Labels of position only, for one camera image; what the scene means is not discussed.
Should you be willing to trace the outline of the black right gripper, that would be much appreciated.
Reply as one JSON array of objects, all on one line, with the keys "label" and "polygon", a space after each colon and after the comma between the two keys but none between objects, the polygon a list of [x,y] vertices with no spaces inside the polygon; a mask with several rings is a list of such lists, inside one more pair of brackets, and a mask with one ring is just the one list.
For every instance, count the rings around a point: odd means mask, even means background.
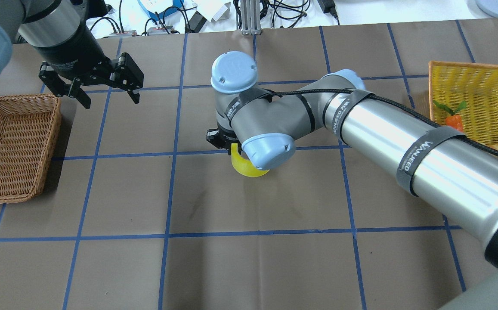
[{"label": "black right gripper", "polygon": [[206,141],[216,149],[231,151],[233,144],[236,144],[237,147],[241,148],[241,142],[235,132],[226,129],[221,125],[217,125],[215,129],[208,129],[206,131]]}]

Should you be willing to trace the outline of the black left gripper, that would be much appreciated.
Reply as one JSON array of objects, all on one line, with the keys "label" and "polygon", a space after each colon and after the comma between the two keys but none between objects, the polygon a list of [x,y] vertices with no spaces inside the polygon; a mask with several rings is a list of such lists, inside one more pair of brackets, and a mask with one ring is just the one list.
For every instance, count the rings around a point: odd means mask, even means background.
[{"label": "black left gripper", "polygon": [[84,108],[91,108],[91,98],[83,86],[109,86],[124,90],[135,104],[140,102],[140,89],[144,86],[144,73],[129,53],[121,53],[116,59],[103,57],[91,67],[78,66],[73,61],[63,69],[44,62],[40,66],[39,78],[55,96],[70,96]]}]

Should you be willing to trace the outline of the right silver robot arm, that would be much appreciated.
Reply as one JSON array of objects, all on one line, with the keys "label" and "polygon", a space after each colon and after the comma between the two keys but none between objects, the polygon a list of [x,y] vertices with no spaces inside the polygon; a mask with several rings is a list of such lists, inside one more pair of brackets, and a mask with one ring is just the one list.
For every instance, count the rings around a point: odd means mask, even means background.
[{"label": "right silver robot arm", "polygon": [[241,158],[239,173],[274,169],[292,157],[297,139],[327,129],[483,246],[497,271],[443,309],[498,310],[497,150],[367,91],[350,69],[300,90],[273,92],[257,84],[253,57],[228,51],[213,62],[210,84],[217,129],[207,131],[206,139]]}]

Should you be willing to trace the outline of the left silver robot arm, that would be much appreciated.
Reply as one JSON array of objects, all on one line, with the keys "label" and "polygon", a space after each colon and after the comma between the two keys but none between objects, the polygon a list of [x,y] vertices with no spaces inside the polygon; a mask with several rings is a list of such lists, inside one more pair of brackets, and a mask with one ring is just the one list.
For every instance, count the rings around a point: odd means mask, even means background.
[{"label": "left silver robot arm", "polygon": [[0,75],[17,34],[41,55],[38,76],[54,96],[88,109],[91,99],[83,87],[105,85],[140,102],[144,73],[128,53],[107,57],[69,0],[0,0]]}]

